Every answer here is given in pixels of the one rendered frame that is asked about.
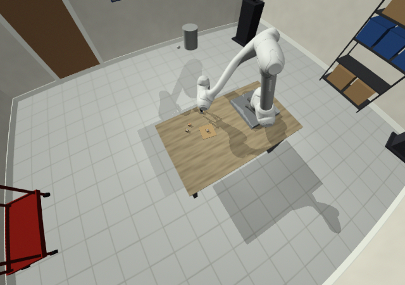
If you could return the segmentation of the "tan flat mat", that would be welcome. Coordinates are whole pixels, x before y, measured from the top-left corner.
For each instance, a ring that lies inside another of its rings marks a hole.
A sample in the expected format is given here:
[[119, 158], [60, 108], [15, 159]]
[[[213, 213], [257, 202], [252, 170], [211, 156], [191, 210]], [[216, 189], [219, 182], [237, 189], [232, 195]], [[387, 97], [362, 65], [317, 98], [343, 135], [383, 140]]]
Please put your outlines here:
[[[209, 129], [209, 132], [206, 132], [206, 129]], [[215, 132], [212, 124], [208, 124], [208, 125], [199, 127], [199, 130], [200, 130], [200, 133], [201, 133], [203, 139], [207, 139], [209, 137], [216, 136], [216, 132]]]

